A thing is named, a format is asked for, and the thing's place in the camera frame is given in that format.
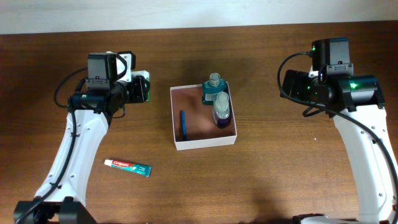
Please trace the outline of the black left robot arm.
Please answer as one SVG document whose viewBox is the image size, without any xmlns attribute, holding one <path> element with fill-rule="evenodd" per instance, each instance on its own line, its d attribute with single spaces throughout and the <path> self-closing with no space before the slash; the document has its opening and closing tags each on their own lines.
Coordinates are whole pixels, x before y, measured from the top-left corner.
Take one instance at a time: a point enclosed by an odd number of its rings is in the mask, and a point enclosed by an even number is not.
<svg viewBox="0 0 398 224">
<path fill-rule="evenodd" d="M 127 104 L 149 99 L 149 72 L 136 71 L 131 51 L 90 53 L 88 73 L 68 97 L 67 123 L 50 172 L 31 201 L 20 201 L 15 223 L 95 223 L 86 208 L 86 188 L 100 143 Z"/>
</svg>

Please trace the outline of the purple pump soap bottle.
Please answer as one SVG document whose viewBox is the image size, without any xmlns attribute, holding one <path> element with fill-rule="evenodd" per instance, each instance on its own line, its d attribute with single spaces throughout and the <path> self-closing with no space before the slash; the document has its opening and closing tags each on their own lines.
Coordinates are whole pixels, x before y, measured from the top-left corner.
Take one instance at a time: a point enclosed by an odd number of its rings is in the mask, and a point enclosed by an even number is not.
<svg viewBox="0 0 398 224">
<path fill-rule="evenodd" d="M 229 95 L 221 92 L 213 102 L 213 121 L 219 128 L 226 128 L 231 122 Z"/>
</svg>

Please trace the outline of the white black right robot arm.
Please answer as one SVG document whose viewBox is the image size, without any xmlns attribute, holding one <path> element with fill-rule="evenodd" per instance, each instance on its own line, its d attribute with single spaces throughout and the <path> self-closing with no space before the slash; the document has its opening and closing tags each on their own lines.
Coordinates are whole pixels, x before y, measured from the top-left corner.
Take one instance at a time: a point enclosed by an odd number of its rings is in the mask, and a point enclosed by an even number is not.
<svg viewBox="0 0 398 224">
<path fill-rule="evenodd" d="M 345 145 L 359 199 L 356 223 L 397 223 L 397 162 L 389 140 L 385 98 L 373 75 L 354 75 L 344 37 L 312 42 L 309 72 L 277 76 L 281 97 L 327 114 Z"/>
</svg>

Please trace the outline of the teal mouthwash bottle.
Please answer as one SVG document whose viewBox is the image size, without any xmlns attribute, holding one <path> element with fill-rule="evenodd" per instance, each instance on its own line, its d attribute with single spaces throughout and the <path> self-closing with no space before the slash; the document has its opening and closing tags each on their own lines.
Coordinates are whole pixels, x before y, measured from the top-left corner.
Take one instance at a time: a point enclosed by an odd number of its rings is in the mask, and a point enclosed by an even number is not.
<svg viewBox="0 0 398 224">
<path fill-rule="evenodd" d="M 202 84 L 202 102 L 204 105 L 213 105 L 217 95 L 226 89 L 226 81 L 219 73 L 212 73 L 209 80 Z"/>
</svg>

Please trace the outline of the blue disposable razor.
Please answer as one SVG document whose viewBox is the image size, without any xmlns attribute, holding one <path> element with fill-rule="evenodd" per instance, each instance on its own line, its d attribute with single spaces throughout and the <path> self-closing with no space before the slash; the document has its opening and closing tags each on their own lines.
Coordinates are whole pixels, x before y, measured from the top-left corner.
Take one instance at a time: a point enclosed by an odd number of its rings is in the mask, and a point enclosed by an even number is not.
<svg viewBox="0 0 398 224">
<path fill-rule="evenodd" d="M 187 140 L 187 127 L 186 127 L 185 111 L 181 110 L 180 115 L 181 115 L 181 127 L 182 127 L 183 141 L 186 141 Z"/>
</svg>

